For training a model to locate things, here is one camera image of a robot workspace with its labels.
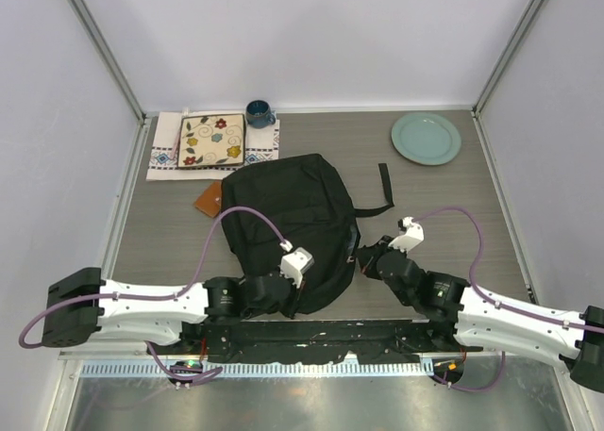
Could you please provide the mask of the black student backpack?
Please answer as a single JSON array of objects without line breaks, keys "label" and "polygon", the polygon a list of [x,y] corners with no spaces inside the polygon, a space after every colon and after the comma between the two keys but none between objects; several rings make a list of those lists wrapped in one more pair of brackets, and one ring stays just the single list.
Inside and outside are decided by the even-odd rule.
[{"label": "black student backpack", "polygon": [[278,271],[281,240],[314,258],[294,299],[293,316],[311,314],[337,299],[351,284],[361,233],[359,218],[394,205],[386,164],[379,164],[385,205],[360,209],[338,171],[321,155],[256,163],[222,182],[222,228],[244,277]]}]

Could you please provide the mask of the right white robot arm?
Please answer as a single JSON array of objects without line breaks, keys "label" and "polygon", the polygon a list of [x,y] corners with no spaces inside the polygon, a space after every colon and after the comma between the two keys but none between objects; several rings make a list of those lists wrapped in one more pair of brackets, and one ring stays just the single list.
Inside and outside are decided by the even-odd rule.
[{"label": "right white robot arm", "polygon": [[458,343],[492,348],[566,369],[576,384],[603,390],[603,310],[541,307],[482,289],[451,274],[420,268],[393,239],[358,252],[361,272],[380,280],[405,307],[431,323],[426,337],[439,351]]}]

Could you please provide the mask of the brown leather wallet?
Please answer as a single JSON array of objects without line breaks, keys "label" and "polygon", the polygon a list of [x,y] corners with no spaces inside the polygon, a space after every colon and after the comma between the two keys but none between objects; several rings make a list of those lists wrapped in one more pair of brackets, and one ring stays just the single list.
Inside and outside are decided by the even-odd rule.
[{"label": "brown leather wallet", "polygon": [[222,206],[222,182],[213,181],[194,201],[193,206],[203,214],[215,218]]}]

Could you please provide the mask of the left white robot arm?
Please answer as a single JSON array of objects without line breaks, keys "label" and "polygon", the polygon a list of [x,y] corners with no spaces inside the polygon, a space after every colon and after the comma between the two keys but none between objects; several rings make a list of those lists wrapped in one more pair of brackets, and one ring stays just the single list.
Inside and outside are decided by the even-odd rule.
[{"label": "left white robot arm", "polygon": [[301,287],[299,271],[261,276],[213,277],[183,286],[133,285],[103,279],[98,268],[84,268],[48,289],[42,345],[65,348],[89,340],[144,340],[171,345],[182,355],[201,341],[192,324],[208,319],[238,323],[286,307]]}]

